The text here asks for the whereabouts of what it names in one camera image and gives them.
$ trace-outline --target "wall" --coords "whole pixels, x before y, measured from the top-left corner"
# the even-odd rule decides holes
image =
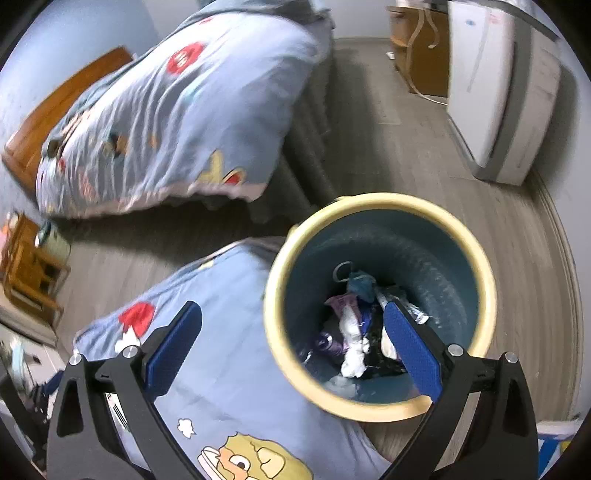
[[[560,35],[538,6],[535,16]],[[563,68],[556,105],[535,167],[558,211],[576,265],[584,322],[576,412],[586,412],[591,407],[591,80],[563,38],[560,60]]]
[[[324,0],[335,20],[335,38],[390,37],[386,7],[392,0]]]
[[[142,54],[159,39],[141,0],[54,0],[0,71],[0,148],[31,110],[82,67],[119,45]],[[1,165],[0,218],[13,206],[40,220]]]
[[[143,0],[156,32],[166,37],[189,15],[199,10],[199,0]]]

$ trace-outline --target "wooden floor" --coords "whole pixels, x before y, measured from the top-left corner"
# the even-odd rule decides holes
[[[444,107],[408,93],[385,55],[388,50],[386,41],[336,44],[329,176],[339,194],[413,194],[441,205],[468,226],[489,257],[498,288],[498,321],[489,356],[516,352],[537,419],[563,419],[576,380],[577,332],[569,279],[548,214],[526,187],[488,184],[470,175],[450,137]],[[66,311],[57,324],[64,354],[72,351],[77,330],[181,265],[233,240],[284,235],[288,228],[283,220],[253,225],[240,204],[208,212],[200,203],[71,228],[76,238],[72,273],[59,295]],[[392,459],[418,421],[364,427]],[[458,438],[466,425],[461,422]],[[452,458],[457,445],[456,439],[443,462]]]

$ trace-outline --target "white tissue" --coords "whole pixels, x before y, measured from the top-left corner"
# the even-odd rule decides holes
[[[409,303],[409,302],[407,302],[406,304],[403,304],[403,305],[407,308],[407,310],[411,313],[411,315],[415,317],[414,321],[417,322],[419,325],[422,325],[423,323],[425,323],[429,319],[429,315],[424,313],[416,305],[413,305],[412,303]]]
[[[365,372],[366,366],[363,363],[363,337],[359,330],[359,323],[355,312],[349,305],[343,308],[343,314],[339,321],[339,330],[343,334],[343,339],[349,345],[345,352],[345,360],[340,367],[340,373],[346,378],[359,378]]]
[[[398,352],[394,348],[392,340],[390,340],[390,337],[386,333],[386,327],[382,327],[382,341],[380,342],[380,347],[384,356],[391,358],[392,360],[398,360]]]

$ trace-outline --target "blue comforter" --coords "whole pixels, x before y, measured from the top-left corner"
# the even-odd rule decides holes
[[[258,198],[315,64],[317,43],[301,25],[315,19],[300,0],[216,0],[188,18],[52,130],[41,211],[87,218],[170,196]]]
[[[192,300],[202,308],[201,333],[155,406],[205,478],[376,480],[388,462],[360,425],[307,401],[273,360],[262,296],[277,247],[272,239],[247,239],[186,265],[95,320],[78,333],[74,346],[89,360],[114,357],[128,345],[141,345]],[[148,468],[118,397],[109,394],[108,401],[129,459]],[[278,454],[274,462],[274,455],[262,455],[266,449]],[[228,450],[241,461],[232,465],[231,454],[225,461],[220,454]]]

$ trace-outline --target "trash can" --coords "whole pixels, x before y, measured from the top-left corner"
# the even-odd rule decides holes
[[[368,193],[340,199],[293,229],[271,268],[264,301],[267,340],[302,395],[359,421],[397,421],[426,412],[431,401],[418,395],[408,374],[348,379],[351,388],[336,394],[331,381],[338,369],[306,354],[327,318],[324,301],[342,293],[332,274],[345,261],[378,284],[404,288],[431,316],[428,325],[443,342],[485,356],[495,328],[496,287],[484,250],[458,219],[426,200]]]

